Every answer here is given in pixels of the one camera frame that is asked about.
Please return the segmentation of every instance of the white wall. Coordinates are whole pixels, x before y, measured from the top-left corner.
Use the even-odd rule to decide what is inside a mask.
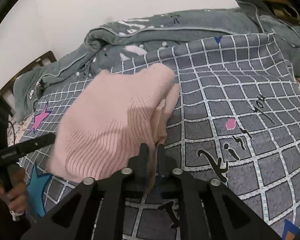
[[[0,24],[0,89],[50,47],[36,0],[19,0]]]
[[[234,0],[20,0],[0,25],[0,88],[44,52],[52,50],[57,59],[70,53],[103,23],[236,6]]]

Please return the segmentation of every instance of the metal screw head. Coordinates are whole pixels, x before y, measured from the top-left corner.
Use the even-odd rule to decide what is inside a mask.
[[[183,173],[183,170],[182,169],[179,169],[179,168],[175,168],[172,170],[172,173],[175,174],[175,175],[180,175]]]
[[[82,182],[83,182],[83,184],[85,184],[85,185],[91,185],[91,184],[94,183],[94,178],[87,177],[87,178],[84,178]]]
[[[123,168],[123,169],[121,170],[121,173],[122,173],[122,174],[125,174],[125,175],[129,175],[129,174],[132,173],[132,169],[130,169],[130,168]]]
[[[211,183],[211,185],[218,187],[218,186],[220,186],[221,181],[218,180],[218,179],[212,179],[212,180],[210,181],[210,183]]]

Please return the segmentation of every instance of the human hand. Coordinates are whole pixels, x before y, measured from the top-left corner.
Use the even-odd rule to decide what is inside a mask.
[[[11,211],[16,213],[23,213],[27,207],[27,186],[23,181],[25,175],[25,169],[20,167],[20,169],[11,176],[14,187],[8,193],[4,191],[3,186],[0,183],[0,198],[8,204]]]

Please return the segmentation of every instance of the black handle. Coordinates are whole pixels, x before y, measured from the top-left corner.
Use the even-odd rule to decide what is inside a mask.
[[[55,139],[54,133],[48,133],[0,150],[0,167],[9,166],[28,153],[53,144]]]
[[[6,167],[0,168],[0,182],[5,192],[12,190],[12,184]]]

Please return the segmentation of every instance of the pink knit sweater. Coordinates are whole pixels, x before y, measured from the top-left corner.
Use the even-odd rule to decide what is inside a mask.
[[[163,64],[134,75],[101,71],[59,123],[48,171],[75,182],[107,178],[126,167],[146,143],[152,184],[155,143],[166,139],[166,122],[180,92],[173,81],[173,71]]]

